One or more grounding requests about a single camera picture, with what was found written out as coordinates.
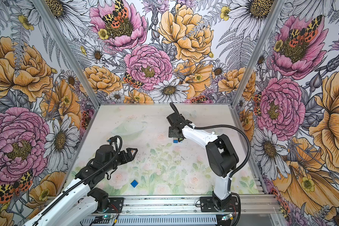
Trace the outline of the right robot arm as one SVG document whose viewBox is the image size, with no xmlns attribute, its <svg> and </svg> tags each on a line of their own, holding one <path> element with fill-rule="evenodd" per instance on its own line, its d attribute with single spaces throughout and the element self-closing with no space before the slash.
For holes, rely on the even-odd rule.
<svg viewBox="0 0 339 226">
<path fill-rule="evenodd" d="M 169 122 L 169 137 L 179 142 L 184 139 L 194 141 L 205 148 L 211 170 L 215 173 L 216 180 L 212 193 L 212 200 L 218 211 L 225 209 L 231 200 L 231 176 L 239 163 L 238 155 L 225 134 L 216 135 L 204 130 L 195 129 L 188 120 L 181 119 L 180 115 L 173 113 L 167 116 Z"/>
</svg>

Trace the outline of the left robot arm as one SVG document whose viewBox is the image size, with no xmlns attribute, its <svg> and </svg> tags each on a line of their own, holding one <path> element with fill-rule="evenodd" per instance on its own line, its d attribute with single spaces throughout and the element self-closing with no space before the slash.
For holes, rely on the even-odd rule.
<svg viewBox="0 0 339 226">
<path fill-rule="evenodd" d="M 111 203 L 108 193 L 97 184 L 103 179 L 110 179 L 109 171 L 133 161 L 137 153 L 136 148 L 121 151 L 117 145 L 102 145 L 68 187 L 25 225 L 75 226 L 95 212 L 112 209 L 118 214 L 120 208 Z"/>
</svg>

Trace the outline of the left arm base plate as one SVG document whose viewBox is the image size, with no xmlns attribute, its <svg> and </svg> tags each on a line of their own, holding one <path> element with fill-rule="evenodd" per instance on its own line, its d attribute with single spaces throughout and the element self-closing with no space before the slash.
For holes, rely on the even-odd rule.
<svg viewBox="0 0 339 226">
<path fill-rule="evenodd" d="M 109 197 L 104 198 L 98 202 L 97 213 L 122 213 L 124 198 L 122 197 Z"/>
</svg>

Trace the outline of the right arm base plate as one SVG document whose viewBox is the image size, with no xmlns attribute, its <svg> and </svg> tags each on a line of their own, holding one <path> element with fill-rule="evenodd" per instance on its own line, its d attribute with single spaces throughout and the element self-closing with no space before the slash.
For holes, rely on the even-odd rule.
<svg viewBox="0 0 339 226">
<path fill-rule="evenodd" d="M 238 212 L 241 209 L 241 201 L 235 194 L 225 200 L 220 200 L 215 196 L 202 196 L 199 201 L 201 212 Z"/>
</svg>

